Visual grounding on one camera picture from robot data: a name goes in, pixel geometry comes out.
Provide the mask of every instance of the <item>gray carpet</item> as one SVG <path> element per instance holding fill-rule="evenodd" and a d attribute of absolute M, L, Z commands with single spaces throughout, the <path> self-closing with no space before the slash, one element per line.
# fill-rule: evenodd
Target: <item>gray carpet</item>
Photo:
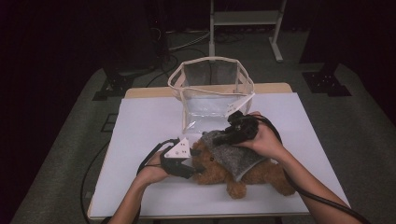
<path fill-rule="evenodd" d="M 396 129 L 363 88 L 359 77 L 341 64 L 335 75 L 352 96 L 329 97 L 324 93 L 311 93 L 302 72 L 318 71 L 321 64 L 298 64 L 307 34 L 280 33 L 278 45 L 284 57 L 283 63 L 275 61 L 267 40 L 269 33 L 237 35 L 244 37 L 243 40 L 218 44 L 216 51 L 219 56 L 238 59 L 256 83 L 289 83 L 293 91 L 298 92 L 351 206 L 372 223 L 393 223 L 396 220 L 396 194 L 393 193 L 396 189 Z M 196 37 L 171 34 L 169 44 L 174 47 Z M 199 44 L 172 54 L 179 63 L 204 56 L 193 49 L 207 54 L 208 45 Z M 171 68 L 175 62 L 171 58 L 163 65 L 164 70 Z M 158 69 L 137 78 L 134 87 L 145 87 L 161 72 Z M 81 186 L 82 204 L 86 211 L 106 155 L 106 142 L 111 137 L 107 131 L 111 131 L 111 121 L 115 117 L 109 115 L 118 113 L 121 99 L 109 97 L 106 101 L 92 100 L 105 80 L 102 69 L 92 75 L 12 223 L 86 222 L 81 212 Z M 166 81 L 167 77 L 161 76 L 150 87 L 166 86 Z M 314 223 L 310 216 L 283 217 L 282 220 L 283 223 Z M 212 219 L 163 221 L 196 224 L 213 222 Z M 221 219 L 218 222 L 275 223 L 268 217 Z"/>

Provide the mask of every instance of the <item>transparent box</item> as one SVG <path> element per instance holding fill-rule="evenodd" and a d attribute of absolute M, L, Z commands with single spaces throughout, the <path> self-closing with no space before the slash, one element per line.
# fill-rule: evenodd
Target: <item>transparent box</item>
<path fill-rule="evenodd" d="M 168 79 L 174 96 L 183 104 L 183 133 L 222 130 L 229 126 L 229 104 L 254 94 L 254 83 L 243 65 L 223 57 L 184 62 Z M 249 99 L 239 109 L 246 114 Z"/>

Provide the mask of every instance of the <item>table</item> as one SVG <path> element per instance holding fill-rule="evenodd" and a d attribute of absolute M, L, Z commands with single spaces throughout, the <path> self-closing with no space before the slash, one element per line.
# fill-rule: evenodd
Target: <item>table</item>
<path fill-rule="evenodd" d="M 206 88 L 221 89 L 229 86 Z M 290 153 L 347 202 L 298 95 L 291 91 L 287 83 L 255 84 L 255 92 L 252 109 L 263 112 L 283 134 L 284 145 Z M 130 89 L 126 92 L 92 197 L 88 212 L 90 218 L 100 219 L 114 214 L 140 162 L 158 143 L 180 135 L 181 113 L 181 102 L 173 97 L 167 87 Z M 152 128 L 150 122 L 156 124 L 155 128 Z M 191 179 L 169 177 L 148 187 L 140 217 L 281 217 L 306 214 L 308 211 L 297 193 L 284 197 L 270 185 L 247 186 L 247 196 L 233 200 L 223 184 L 199 186 Z"/>
<path fill-rule="evenodd" d="M 276 57 L 276 61 L 283 62 L 279 47 L 277 46 L 277 36 L 283 20 L 287 0 L 282 0 L 279 10 L 267 11 L 215 11 L 214 0 L 210 1 L 210 40 L 209 56 L 215 56 L 215 26 L 220 25 L 261 25 L 274 24 L 274 35 L 269 37 L 271 48 Z"/>

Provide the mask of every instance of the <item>hand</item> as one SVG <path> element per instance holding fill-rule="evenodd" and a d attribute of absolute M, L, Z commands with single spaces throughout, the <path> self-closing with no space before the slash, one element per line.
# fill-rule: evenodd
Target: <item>hand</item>
<path fill-rule="evenodd" d="M 260 112 L 256 111 L 250 113 L 250 115 L 258 117 L 261 114 Z M 237 146 L 249 147 L 258 154 L 274 160 L 278 160 L 280 153 L 286 150 L 276 138 L 274 132 L 261 121 L 259 121 L 259 131 L 257 132 L 254 139 L 237 144 Z"/>
<path fill-rule="evenodd" d="M 143 168 L 136 176 L 136 181 L 141 181 L 142 184 L 148 186 L 153 183 L 160 182 L 166 177 L 170 176 L 161 167 L 161 151 L 156 152 L 148 161 L 147 166 Z"/>

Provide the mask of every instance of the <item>person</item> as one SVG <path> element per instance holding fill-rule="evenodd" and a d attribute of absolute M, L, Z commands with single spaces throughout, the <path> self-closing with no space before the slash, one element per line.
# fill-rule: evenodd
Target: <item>person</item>
<path fill-rule="evenodd" d="M 260 112 L 253 112 L 250 115 L 259 116 Z M 344 201 L 324 186 L 302 164 L 300 164 L 283 147 L 276 138 L 274 132 L 263 123 L 260 122 L 259 131 L 254 139 L 237 144 L 237 146 L 248 147 L 266 158 L 276 160 L 283 166 L 290 179 L 302 189 L 348 207 Z M 132 223 L 139 210 L 145 189 L 150 184 L 162 181 L 169 176 L 161 166 L 158 166 L 161 163 L 160 154 L 161 152 L 154 154 L 154 156 L 148 161 L 148 166 L 146 166 L 136 176 L 120 203 L 119 208 L 108 223 Z M 302 194 L 300 195 L 311 216 L 317 223 L 361 223 L 356 218 L 344 213 L 343 211 L 335 209 L 325 203 L 317 202 Z"/>

